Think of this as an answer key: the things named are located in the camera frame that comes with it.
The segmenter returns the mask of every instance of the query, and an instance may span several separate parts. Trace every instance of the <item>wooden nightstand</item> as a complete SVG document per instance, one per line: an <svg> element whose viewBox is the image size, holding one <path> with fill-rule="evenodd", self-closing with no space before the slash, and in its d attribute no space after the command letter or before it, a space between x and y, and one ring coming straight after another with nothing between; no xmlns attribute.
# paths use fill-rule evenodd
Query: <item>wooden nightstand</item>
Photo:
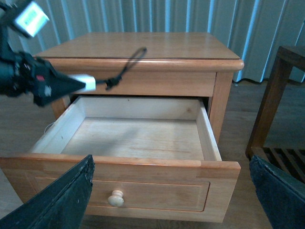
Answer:
<svg viewBox="0 0 305 229"><path fill-rule="evenodd" d="M66 110L33 149L0 158L23 202L93 154L87 214L222 222L240 166L221 160L216 139L238 56L207 33L91 33L40 56L105 79L141 46L145 59L118 87L57 101L55 114ZM113 193L123 205L108 202Z"/></svg>
<svg viewBox="0 0 305 229"><path fill-rule="evenodd" d="M302 170L305 166L303 149L289 149L289 146L287 148L264 147L293 67L305 72L305 46L280 46L245 154L250 160L254 154L262 156L305 183L305 174Z"/></svg>
<svg viewBox="0 0 305 229"><path fill-rule="evenodd" d="M233 73L244 62L208 33L88 33L38 56L58 71L106 79L117 75L140 47L148 49L144 60L119 86L105 91L100 85L89 94L209 97L208 115L218 142ZM53 104L56 118L68 104Z"/></svg>

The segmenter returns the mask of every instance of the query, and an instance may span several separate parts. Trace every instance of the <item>open drawer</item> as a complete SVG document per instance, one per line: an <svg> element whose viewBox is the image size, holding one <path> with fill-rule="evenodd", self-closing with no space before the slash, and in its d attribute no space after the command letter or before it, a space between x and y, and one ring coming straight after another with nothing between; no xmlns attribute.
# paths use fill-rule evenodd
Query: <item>open drawer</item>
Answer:
<svg viewBox="0 0 305 229"><path fill-rule="evenodd" d="M240 166L224 162L201 101L79 97L27 154L0 158L23 202L92 154L87 214L222 222ZM114 190L124 203L113 207Z"/></svg>

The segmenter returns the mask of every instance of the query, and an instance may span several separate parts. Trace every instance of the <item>drawer front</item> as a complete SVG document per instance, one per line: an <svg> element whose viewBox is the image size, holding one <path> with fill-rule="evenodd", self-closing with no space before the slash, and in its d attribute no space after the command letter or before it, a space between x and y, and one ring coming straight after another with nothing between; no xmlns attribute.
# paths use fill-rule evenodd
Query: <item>drawer front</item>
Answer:
<svg viewBox="0 0 305 229"><path fill-rule="evenodd" d="M40 190L54 178L36 177ZM93 190L88 206L111 207L108 197L112 191L123 193L121 208L147 208L164 210L203 211L209 182L202 185L176 185L116 181L93 181Z"/></svg>
<svg viewBox="0 0 305 229"><path fill-rule="evenodd" d="M0 158L23 202L81 161L83 156L26 154ZM93 191L86 214L222 222L240 166L237 162L94 156ZM107 198L124 194L122 207Z"/></svg>
<svg viewBox="0 0 305 229"><path fill-rule="evenodd" d="M96 80L107 79L119 72L109 71L68 71L67 74L86 72ZM107 95L151 95L151 96L195 96L212 97L216 72L127 72L116 87L106 91L104 84L97 85L95 91L85 94Z"/></svg>

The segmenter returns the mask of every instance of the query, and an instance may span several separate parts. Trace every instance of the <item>white connector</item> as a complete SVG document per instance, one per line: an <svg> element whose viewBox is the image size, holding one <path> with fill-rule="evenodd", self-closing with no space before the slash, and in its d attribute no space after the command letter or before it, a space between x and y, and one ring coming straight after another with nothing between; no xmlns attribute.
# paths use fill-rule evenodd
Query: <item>white connector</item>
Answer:
<svg viewBox="0 0 305 229"><path fill-rule="evenodd" d="M93 76L87 74L76 74L76 75L68 75L68 76L74 80L86 83L86 87L76 91L77 93L95 91L96 84L95 84L95 78Z"/></svg>

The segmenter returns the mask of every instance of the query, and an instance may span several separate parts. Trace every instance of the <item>wooden chair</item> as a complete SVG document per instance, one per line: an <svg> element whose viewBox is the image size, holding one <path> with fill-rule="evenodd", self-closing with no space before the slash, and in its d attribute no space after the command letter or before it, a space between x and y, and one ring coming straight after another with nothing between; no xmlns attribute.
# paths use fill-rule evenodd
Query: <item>wooden chair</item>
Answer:
<svg viewBox="0 0 305 229"><path fill-rule="evenodd" d="M245 154L249 159L254 154L268 158L272 164L305 183L305 150L264 147L293 67L305 72L305 46L280 46Z"/></svg>

